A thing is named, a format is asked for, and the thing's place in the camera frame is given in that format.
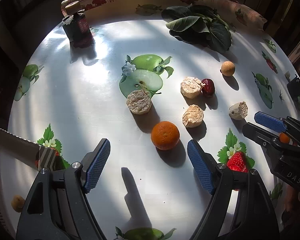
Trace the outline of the broken rice cake piece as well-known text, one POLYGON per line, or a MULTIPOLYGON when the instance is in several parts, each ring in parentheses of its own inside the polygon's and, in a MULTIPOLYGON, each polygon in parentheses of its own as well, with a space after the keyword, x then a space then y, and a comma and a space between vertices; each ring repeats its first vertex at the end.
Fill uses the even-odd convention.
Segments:
POLYGON ((195 128, 201 125, 204 118, 204 111, 198 105, 190 105, 182 117, 183 125, 186 128, 195 128))

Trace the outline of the round rice cake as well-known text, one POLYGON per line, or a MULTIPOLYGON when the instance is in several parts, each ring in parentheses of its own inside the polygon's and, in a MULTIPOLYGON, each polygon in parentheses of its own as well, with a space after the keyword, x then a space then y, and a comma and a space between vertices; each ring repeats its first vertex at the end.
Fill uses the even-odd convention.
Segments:
POLYGON ((133 114, 147 114, 152 106, 151 98, 149 97, 149 91, 143 89, 132 91, 127 96, 126 105, 133 114))

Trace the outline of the tan longan on table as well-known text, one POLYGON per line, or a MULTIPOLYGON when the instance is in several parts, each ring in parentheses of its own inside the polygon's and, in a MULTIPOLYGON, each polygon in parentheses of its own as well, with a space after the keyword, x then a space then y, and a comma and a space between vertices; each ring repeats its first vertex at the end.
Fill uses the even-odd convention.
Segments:
POLYGON ((235 65, 231 61, 225 61, 221 65, 221 73, 224 76, 230 77, 235 73, 235 65))

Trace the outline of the small orange fruit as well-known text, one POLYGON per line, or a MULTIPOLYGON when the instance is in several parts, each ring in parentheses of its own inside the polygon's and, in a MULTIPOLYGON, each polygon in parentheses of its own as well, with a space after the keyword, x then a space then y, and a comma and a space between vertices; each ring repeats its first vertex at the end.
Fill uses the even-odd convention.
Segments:
POLYGON ((290 137, 283 132, 279 134, 279 140, 281 143, 284 143, 284 144, 290 143, 290 137))

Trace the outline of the fruit-print tablecloth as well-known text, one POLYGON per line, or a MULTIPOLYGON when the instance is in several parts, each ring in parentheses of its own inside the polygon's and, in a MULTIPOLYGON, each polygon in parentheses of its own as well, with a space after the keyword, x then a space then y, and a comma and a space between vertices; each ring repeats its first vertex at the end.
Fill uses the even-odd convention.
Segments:
POLYGON ((286 186, 275 178, 263 150, 243 136, 229 116, 238 102, 258 111, 300 120, 287 90, 296 70, 282 49, 271 50, 260 28, 246 28, 230 13, 231 46, 224 53, 178 41, 139 0, 104 5, 100 12, 128 9, 94 27, 88 59, 74 59, 61 28, 50 33, 30 61, 39 80, 13 104, 10 132, 56 146, 69 163, 82 159, 102 138, 110 155, 89 204, 108 239, 117 232, 153 227, 189 239, 210 200, 200 187, 186 146, 195 139, 216 160, 236 152, 260 173, 276 216, 286 186))

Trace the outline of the orange mandarin on table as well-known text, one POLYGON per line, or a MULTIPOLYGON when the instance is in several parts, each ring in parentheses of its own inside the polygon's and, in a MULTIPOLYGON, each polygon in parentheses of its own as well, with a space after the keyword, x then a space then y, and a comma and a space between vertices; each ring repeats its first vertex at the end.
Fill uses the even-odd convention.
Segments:
POLYGON ((174 148, 178 144, 179 139, 179 129, 169 121, 159 122, 151 131, 153 145, 162 151, 174 148))

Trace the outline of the small rice cake piece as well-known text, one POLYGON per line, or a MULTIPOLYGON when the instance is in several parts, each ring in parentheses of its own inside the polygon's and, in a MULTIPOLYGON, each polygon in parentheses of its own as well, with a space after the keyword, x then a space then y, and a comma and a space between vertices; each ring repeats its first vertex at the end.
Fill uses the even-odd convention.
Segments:
POLYGON ((248 115, 248 107, 244 101, 233 104, 229 107, 229 116, 234 120, 243 120, 248 115))

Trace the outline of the dark jar with cork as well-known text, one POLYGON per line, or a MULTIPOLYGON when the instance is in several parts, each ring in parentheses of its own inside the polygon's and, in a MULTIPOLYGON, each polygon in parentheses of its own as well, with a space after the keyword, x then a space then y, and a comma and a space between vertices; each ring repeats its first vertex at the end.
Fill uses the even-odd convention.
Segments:
POLYGON ((89 24, 79 1, 70 3, 65 7, 67 15, 63 18, 63 27, 70 43, 75 48, 86 48, 93 42, 89 24))

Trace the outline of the striped white cardboard tray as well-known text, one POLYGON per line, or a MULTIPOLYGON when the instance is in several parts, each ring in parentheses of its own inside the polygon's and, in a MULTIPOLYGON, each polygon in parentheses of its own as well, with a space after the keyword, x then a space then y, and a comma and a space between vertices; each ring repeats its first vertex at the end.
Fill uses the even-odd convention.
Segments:
POLYGON ((20 214, 11 206, 15 195, 26 198, 42 168, 53 169, 56 150, 0 129, 0 222, 15 236, 20 214))

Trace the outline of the dark red jujube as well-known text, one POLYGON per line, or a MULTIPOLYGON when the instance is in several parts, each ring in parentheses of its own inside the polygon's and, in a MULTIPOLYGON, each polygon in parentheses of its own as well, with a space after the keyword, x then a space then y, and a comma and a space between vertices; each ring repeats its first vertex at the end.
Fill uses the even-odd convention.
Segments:
POLYGON ((202 80, 202 94, 206 98, 211 98, 215 94, 215 85, 211 79, 202 80))

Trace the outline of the green leafy vegetable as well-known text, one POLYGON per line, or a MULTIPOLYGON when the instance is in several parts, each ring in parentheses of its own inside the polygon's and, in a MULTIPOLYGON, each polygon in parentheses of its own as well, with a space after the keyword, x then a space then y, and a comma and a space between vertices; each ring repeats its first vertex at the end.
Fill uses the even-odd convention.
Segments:
POLYGON ((161 16, 170 35, 179 41, 208 46, 221 54, 231 47, 229 26, 216 9, 199 4, 171 6, 161 16))

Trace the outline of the beige puffed rice cake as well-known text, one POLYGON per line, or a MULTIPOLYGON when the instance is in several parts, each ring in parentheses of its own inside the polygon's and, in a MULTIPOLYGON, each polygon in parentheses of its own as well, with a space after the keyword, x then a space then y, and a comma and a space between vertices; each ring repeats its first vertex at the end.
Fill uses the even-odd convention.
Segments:
POLYGON ((200 79, 196 77, 191 76, 185 77, 180 84, 181 94, 188 99, 196 98, 201 93, 202 88, 202 81, 200 81, 200 79))

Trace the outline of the tan longan fruit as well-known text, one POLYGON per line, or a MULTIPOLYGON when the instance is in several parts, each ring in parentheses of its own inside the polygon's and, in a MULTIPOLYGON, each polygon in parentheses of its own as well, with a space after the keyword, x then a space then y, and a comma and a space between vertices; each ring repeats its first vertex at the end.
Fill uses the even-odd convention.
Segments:
POLYGON ((11 200, 11 207, 13 208, 13 210, 15 212, 21 213, 23 210, 24 204, 25 204, 25 199, 22 196, 20 196, 18 194, 13 196, 13 199, 11 200))

